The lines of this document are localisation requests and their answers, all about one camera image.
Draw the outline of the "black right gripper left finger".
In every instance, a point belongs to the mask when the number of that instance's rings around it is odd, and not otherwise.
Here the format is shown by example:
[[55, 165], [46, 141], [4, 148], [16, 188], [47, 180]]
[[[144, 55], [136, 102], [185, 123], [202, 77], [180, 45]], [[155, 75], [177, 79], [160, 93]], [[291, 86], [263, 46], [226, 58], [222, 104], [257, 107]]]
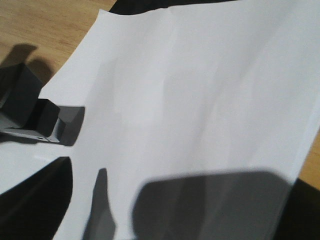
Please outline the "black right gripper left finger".
[[0, 195], [0, 238], [52, 240], [72, 192], [71, 159], [59, 157]]

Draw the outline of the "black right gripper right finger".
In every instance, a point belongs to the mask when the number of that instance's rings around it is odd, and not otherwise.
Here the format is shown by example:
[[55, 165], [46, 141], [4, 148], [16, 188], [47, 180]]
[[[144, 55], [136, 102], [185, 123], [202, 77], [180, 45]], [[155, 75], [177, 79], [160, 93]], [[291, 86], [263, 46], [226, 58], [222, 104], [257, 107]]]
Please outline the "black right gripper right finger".
[[320, 238], [320, 191], [301, 179], [292, 185], [281, 177], [272, 183], [284, 190], [284, 205], [272, 238], [318, 240]]

